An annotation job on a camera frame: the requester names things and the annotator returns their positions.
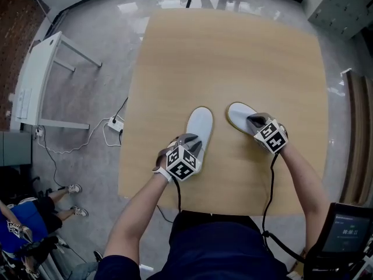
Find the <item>blue shirt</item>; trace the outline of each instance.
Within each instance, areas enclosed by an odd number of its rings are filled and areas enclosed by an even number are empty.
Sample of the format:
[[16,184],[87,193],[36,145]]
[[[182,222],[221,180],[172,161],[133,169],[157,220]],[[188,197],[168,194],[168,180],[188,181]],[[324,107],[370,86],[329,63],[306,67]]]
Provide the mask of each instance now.
[[[286,266],[268,253],[261,234],[233,222],[207,223],[180,232],[163,269],[151,280],[286,279]],[[140,280],[138,265],[124,256],[105,257],[95,280]]]
[[[13,207],[11,211],[23,225],[31,229],[34,242],[38,242],[48,236],[45,223],[33,202],[29,201],[17,205]],[[15,234],[9,232],[6,221],[6,218],[0,212],[0,243],[5,252],[15,253],[29,242],[24,239],[19,239]]]

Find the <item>brick wall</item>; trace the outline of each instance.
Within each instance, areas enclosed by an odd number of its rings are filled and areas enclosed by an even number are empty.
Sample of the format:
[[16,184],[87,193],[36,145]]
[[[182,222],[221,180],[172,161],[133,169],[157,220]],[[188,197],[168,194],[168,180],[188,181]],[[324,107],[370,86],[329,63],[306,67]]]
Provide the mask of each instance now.
[[14,93],[24,57],[44,19],[35,0],[0,0],[0,130],[8,130]]

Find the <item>screen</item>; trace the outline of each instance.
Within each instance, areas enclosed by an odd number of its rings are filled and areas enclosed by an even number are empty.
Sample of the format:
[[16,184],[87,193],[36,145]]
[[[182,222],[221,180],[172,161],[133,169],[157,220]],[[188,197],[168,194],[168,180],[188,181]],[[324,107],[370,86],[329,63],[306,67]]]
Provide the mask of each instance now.
[[323,252],[357,252],[370,226],[370,218],[336,215]]

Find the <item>concrete floor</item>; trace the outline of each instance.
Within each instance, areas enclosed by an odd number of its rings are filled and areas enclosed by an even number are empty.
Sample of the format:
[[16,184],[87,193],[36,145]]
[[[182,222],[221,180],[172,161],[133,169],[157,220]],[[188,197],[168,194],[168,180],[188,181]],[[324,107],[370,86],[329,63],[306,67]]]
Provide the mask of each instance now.
[[[96,54],[104,64],[98,69],[62,47],[58,57],[73,64],[76,72],[72,74],[62,67],[53,67],[45,95],[44,118],[84,122],[93,127],[102,118],[115,114],[128,95],[136,56],[152,12],[158,8],[183,8],[186,2],[91,0],[70,10],[59,29]],[[251,13],[318,37],[329,99],[329,148],[323,183],[330,199],[337,201],[346,173],[350,137],[348,89],[340,73],[348,68],[362,72],[354,41],[341,41],[311,25],[301,5],[292,0],[192,0],[191,7]],[[59,207],[67,209],[76,204],[87,209],[89,217],[70,218],[58,233],[87,261],[94,260],[94,249],[104,251],[111,227],[127,202],[117,194],[119,147],[107,147],[101,129],[102,124],[89,145],[81,150],[52,154],[57,162],[57,182],[62,185],[79,183],[83,187],[80,195],[67,197]],[[81,130],[47,128],[47,145],[57,151],[70,150],[86,142],[88,134]],[[116,134],[108,129],[106,134],[110,144],[118,143]],[[34,174],[41,177],[38,189],[57,188],[52,180],[53,162],[37,141],[33,146],[33,163]],[[173,219],[176,210],[165,209],[164,213]],[[254,217],[254,220],[260,224],[261,217]],[[268,217],[267,229],[295,252],[304,247],[302,216]],[[154,271],[162,269],[168,255],[170,230],[171,225],[156,210],[140,244],[142,264],[153,267]],[[292,266],[294,260],[271,240],[270,247],[279,260],[289,268]],[[67,272],[80,262],[71,251],[66,251],[63,265]],[[149,275],[142,273],[143,278]]]

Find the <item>white slipper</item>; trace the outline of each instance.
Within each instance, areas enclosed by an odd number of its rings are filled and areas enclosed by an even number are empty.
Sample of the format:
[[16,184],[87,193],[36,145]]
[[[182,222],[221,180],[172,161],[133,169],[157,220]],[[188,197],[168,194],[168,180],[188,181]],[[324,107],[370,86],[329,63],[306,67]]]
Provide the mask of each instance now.
[[254,136],[247,123],[247,117],[257,113],[253,108],[243,103],[233,103],[227,108],[226,116],[228,122],[237,130]]
[[203,157],[205,156],[213,128],[213,116],[211,111],[206,107],[198,107],[195,109],[189,117],[186,128],[186,133],[195,134],[199,137],[198,140],[202,141],[202,148],[197,157],[201,162],[197,171],[197,173],[199,173],[202,168]]

